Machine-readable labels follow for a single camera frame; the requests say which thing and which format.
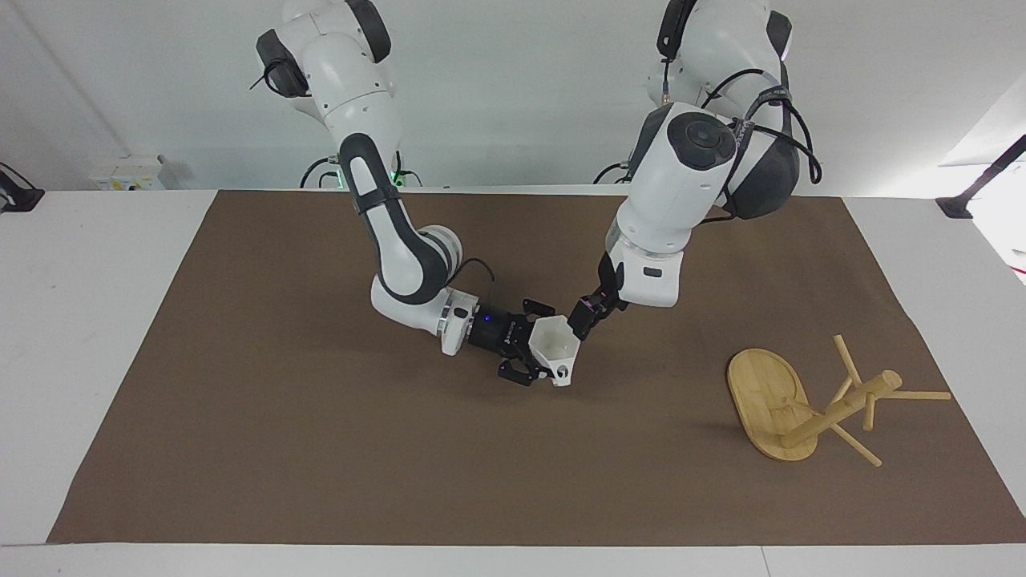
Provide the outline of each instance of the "wooden stand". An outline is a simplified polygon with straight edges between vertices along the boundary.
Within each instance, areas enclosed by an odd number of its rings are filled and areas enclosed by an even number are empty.
[[[841,421],[865,410],[862,428],[871,431],[879,399],[951,400],[951,393],[946,392],[898,391],[902,379],[894,371],[884,371],[863,383],[844,339],[837,335],[834,344],[847,377],[822,412],[808,406],[797,373],[779,355],[763,349],[748,349],[731,360],[727,382],[741,424],[755,448],[766,457],[778,461],[807,459],[816,451],[819,435],[829,429],[874,467],[879,467],[883,462],[842,429]]]

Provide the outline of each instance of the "wooden rod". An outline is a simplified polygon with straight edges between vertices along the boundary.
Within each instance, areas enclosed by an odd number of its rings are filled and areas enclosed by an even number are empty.
[[[781,437],[785,449],[793,449],[803,440],[816,436],[866,407],[866,393],[886,396],[901,386],[901,377],[894,371],[884,371],[858,390],[849,391],[840,400],[827,407],[822,417],[813,417]]]
[[[847,352],[847,345],[844,344],[844,337],[834,335],[834,345],[837,346],[837,352],[840,353],[840,358],[844,361],[844,368],[847,369],[847,376],[852,377],[852,381],[857,386],[861,387],[862,377],[859,376],[859,371],[855,368],[855,361],[852,360],[852,353]]]
[[[949,392],[926,391],[894,391],[883,398],[900,398],[904,400],[951,400]]]
[[[866,393],[866,417],[862,421],[862,430],[873,430],[873,420],[876,419],[876,395]]]
[[[844,443],[851,445],[852,449],[855,449],[856,451],[858,451],[859,455],[862,455],[863,457],[865,457],[866,460],[869,461],[869,464],[873,465],[874,467],[879,467],[879,466],[883,465],[883,461],[881,461],[879,459],[879,457],[877,457],[876,455],[873,455],[873,452],[870,451],[870,450],[868,450],[868,449],[866,449],[865,445],[859,443],[858,439],[856,439],[854,436],[852,436],[851,434],[849,434],[847,431],[845,431],[844,429],[840,428],[840,425],[833,424],[833,425],[830,425],[830,428],[833,429],[833,431],[835,433],[837,433],[838,436],[840,436],[841,438],[843,438]]]
[[[851,377],[844,379],[844,382],[841,383],[840,388],[837,389],[837,394],[835,394],[834,397],[833,397],[833,399],[830,400],[830,405],[833,405],[834,402],[837,402],[838,400],[840,400],[847,393],[847,389],[850,389],[850,388],[852,388],[852,378]]]

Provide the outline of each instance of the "wooden base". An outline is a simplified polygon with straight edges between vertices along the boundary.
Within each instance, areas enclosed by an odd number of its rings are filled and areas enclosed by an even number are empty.
[[[731,359],[726,380],[748,438],[778,461],[807,459],[819,443],[812,436],[792,448],[781,438],[813,417],[808,397],[794,369],[776,353],[748,349]]]

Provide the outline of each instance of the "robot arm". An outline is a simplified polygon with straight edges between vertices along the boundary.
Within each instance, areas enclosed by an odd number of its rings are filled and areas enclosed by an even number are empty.
[[[284,20],[258,41],[264,77],[331,133],[378,253],[371,303],[397,322],[436,335],[442,351],[456,354],[477,298],[448,286],[463,260],[459,237],[437,225],[415,230],[390,179],[400,127],[379,67],[391,51],[381,16],[367,0],[312,0],[287,2]]]
[[[661,93],[649,92],[663,106],[648,115],[632,154],[630,193],[606,236],[600,285],[570,315],[579,339],[630,304],[674,306],[684,246],[713,205],[742,219],[780,208],[798,181],[798,150],[818,182],[788,90],[790,33],[790,21],[763,2],[671,0],[657,41],[666,76]],[[791,138],[792,116],[807,147]]]

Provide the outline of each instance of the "brown paper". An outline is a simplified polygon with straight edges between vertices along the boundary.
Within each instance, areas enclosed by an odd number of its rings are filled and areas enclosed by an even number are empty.
[[[492,266],[492,302],[568,313],[621,199],[406,201]],[[852,420],[880,469],[829,433],[800,463],[745,436],[725,368],[749,347],[787,358],[818,407],[844,377],[838,333],[864,376],[948,390],[840,200],[699,229],[677,307],[600,324],[567,389],[500,380],[470,346],[442,355],[371,308],[374,270],[347,196],[221,192],[49,541],[1026,541],[955,402],[880,401],[872,433]],[[458,282],[486,284],[474,268]]]

